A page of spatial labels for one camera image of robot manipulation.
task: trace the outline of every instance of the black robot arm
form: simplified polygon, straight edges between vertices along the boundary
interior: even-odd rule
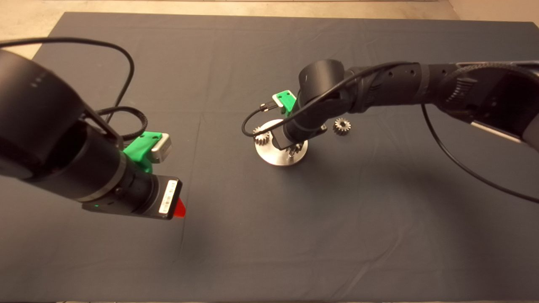
[[[105,44],[79,38],[34,40]],[[118,135],[100,117],[118,110],[136,114],[143,129]],[[145,126],[146,118],[134,108],[94,112],[49,70],[0,50],[0,175],[81,202],[86,210],[171,219],[182,187],[179,179],[148,173],[123,152],[123,139],[137,138]]]
[[[297,102],[289,121],[272,130],[274,145],[284,149],[318,136],[326,120],[346,112],[434,104],[456,119],[539,150],[538,71],[538,62],[393,63],[345,70],[336,60],[317,61],[300,72]]]

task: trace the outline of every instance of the black cable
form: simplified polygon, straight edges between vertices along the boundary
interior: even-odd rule
[[[108,108],[104,108],[104,109],[100,109],[98,111],[95,111],[96,114],[102,116],[102,115],[108,115],[108,114],[113,114],[115,112],[127,112],[127,113],[130,113],[130,114],[133,114],[135,115],[139,120],[140,122],[142,123],[142,127],[137,130],[136,132],[132,132],[132,133],[129,133],[127,135],[122,135],[122,139],[124,141],[129,141],[129,140],[133,140],[135,138],[137,138],[138,136],[142,135],[142,133],[144,133],[144,131],[146,130],[146,127],[148,127],[148,118],[146,118],[146,116],[138,109],[134,108],[134,107],[129,107],[129,106],[114,106],[114,107],[108,107]]]
[[[122,47],[116,44],[109,43],[109,42],[85,39],[85,38],[73,38],[73,37],[43,37],[43,38],[28,38],[28,39],[19,39],[19,40],[11,40],[11,41],[2,41],[0,42],[0,49],[3,47],[20,46],[20,45],[27,45],[27,44],[38,44],[38,43],[88,44],[88,45],[108,47],[108,48],[115,49],[121,52],[127,58],[127,61],[129,62],[129,73],[127,74],[127,78],[126,78],[125,83],[123,84],[122,90],[120,91],[120,93],[118,94],[118,97],[116,98],[114,107],[120,104],[120,102],[122,101],[123,95],[125,95],[127,88],[129,87],[129,84],[131,83],[133,74],[135,73],[135,62],[133,61],[133,58],[131,57],[131,55],[125,49],[123,49]],[[111,119],[112,119],[112,113],[110,113],[110,115],[106,117],[105,121],[109,123]]]
[[[372,66],[372,67],[369,67],[369,68],[366,68],[360,72],[358,72],[357,74],[353,74],[351,76],[349,76],[348,78],[346,79],[343,79],[342,81],[340,81],[339,83],[337,83],[335,86],[333,86],[332,88],[328,89],[327,91],[325,91],[323,94],[319,95],[318,97],[314,98],[313,101],[307,103],[305,106],[303,106],[302,108],[300,108],[297,112],[295,112],[293,115],[285,118],[284,120],[280,121],[279,123],[276,123],[266,129],[263,129],[257,133],[253,133],[253,132],[248,132],[245,130],[245,125],[247,124],[247,122],[249,121],[250,118],[252,118],[254,115],[256,115],[258,112],[263,112],[263,111],[266,111],[268,110],[268,108],[265,108],[263,106],[261,106],[259,109],[257,109],[256,111],[254,111],[253,113],[249,114],[247,116],[247,118],[245,118],[245,120],[243,121],[243,123],[241,124],[241,132],[248,136],[248,137],[255,137],[255,136],[258,136],[258,135],[261,135],[263,133],[267,133],[269,132],[270,130],[274,130],[278,127],[280,127],[281,125],[284,125],[292,120],[294,120],[299,114],[303,113],[304,111],[306,111],[309,107],[315,105],[316,103],[320,102],[321,100],[324,100],[325,98],[327,98],[329,95],[333,94],[334,92],[338,91],[339,89],[341,89],[342,87],[344,87],[346,84],[348,84],[348,82],[351,82],[357,78],[360,78],[360,77],[363,77],[365,75],[368,75],[370,73],[374,73],[378,70],[382,70],[382,69],[385,69],[385,68],[391,68],[391,67],[395,67],[397,65],[402,65],[402,64],[410,64],[411,62],[406,62],[406,61],[395,61],[395,62],[389,62],[389,63],[384,63],[384,64],[380,64],[380,65],[376,65],[376,66]]]
[[[505,192],[506,194],[510,194],[512,196],[515,196],[515,197],[518,197],[518,198],[521,198],[521,199],[528,200],[530,202],[534,202],[534,203],[539,204],[539,199],[538,198],[530,197],[530,196],[521,194],[519,192],[512,191],[510,189],[502,187],[502,186],[500,186],[500,185],[498,185],[498,184],[496,184],[496,183],[494,183],[494,182],[492,182],[490,180],[487,180],[487,179],[483,178],[482,176],[478,175],[476,172],[474,172],[473,170],[468,168],[466,165],[464,165],[462,162],[460,162],[457,158],[455,158],[455,156],[453,156],[453,154],[451,154],[451,152],[447,149],[447,147],[445,147],[445,145],[440,140],[440,137],[438,137],[438,134],[434,130],[434,127],[431,124],[431,120],[429,119],[429,114],[427,112],[427,108],[425,107],[425,104],[421,104],[421,111],[423,112],[423,117],[425,118],[425,122],[427,123],[427,127],[429,128],[429,130],[430,130],[430,132],[432,134],[432,137],[434,138],[434,140],[436,141],[438,146],[442,149],[444,154],[447,157],[449,157],[449,159],[451,159],[451,161],[453,161],[453,163],[455,163],[458,167],[460,167],[465,172],[470,174],[472,177],[476,178],[477,180],[483,182],[484,184],[486,184],[488,186],[491,186],[491,187],[493,187],[493,188],[495,188],[497,190],[501,190],[501,191]]]

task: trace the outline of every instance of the metal base plate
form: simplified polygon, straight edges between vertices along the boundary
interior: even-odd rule
[[[282,121],[282,119],[275,119],[268,121],[264,123],[261,126],[261,129],[268,128],[272,125],[277,124],[278,122]],[[303,159],[305,156],[305,153],[307,152],[307,141],[303,143],[303,147],[299,152],[294,154],[293,156],[290,156],[288,151],[286,150],[279,150],[272,144],[273,135],[269,134],[269,142],[264,145],[258,145],[254,144],[255,148],[257,149],[258,155],[264,159],[264,161],[268,162],[269,164],[275,165],[275,166],[290,166],[298,163]]]

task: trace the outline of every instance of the small gear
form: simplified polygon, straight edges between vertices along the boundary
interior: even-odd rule
[[[262,129],[260,127],[257,127],[253,130],[253,134],[261,131]],[[264,145],[267,144],[270,141],[270,132],[263,133],[261,135],[253,137],[254,143],[258,145]]]
[[[350,129],[352,129],[352,124],[345,118],[338,118],[335,120],[335,123],[333,123],[333,131],[339,136],[347,135],[350,132]]]
[[[298,143],[296,145],[292,145],[286,149],[286,152],[288,152],[288,156],[293,157],[295,154],[301,151],[303,148],[303,143]]]

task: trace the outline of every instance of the red tab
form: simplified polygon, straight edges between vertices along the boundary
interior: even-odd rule
[[[178,203],[176,203],[176,209],[174,210],[174,216],[179,218],[185,217],[185,205],[180,198],[178,198]]]

